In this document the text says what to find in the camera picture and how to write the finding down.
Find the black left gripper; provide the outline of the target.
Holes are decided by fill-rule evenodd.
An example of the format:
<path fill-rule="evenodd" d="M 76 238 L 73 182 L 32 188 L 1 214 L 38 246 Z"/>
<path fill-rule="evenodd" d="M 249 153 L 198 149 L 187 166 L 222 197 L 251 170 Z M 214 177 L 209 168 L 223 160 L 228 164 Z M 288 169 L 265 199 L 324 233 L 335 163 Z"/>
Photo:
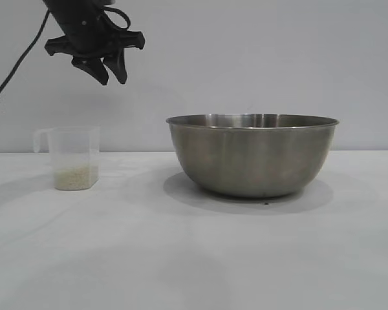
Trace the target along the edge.
<path fill-rule="evenodd" d="M 120 84 L 126 83 L 124 50 L 141 50 L 146 40 L 143 33 L 129 29 L 131 20 L 125 12 L 100 1 L 55 0 L 44 4 L 64 33 L 47 41 L 45 50 L 49 55 L 74 56 L 72 65 L 101 85 L 107 85 L 109 80 L 104 65 Z"/>

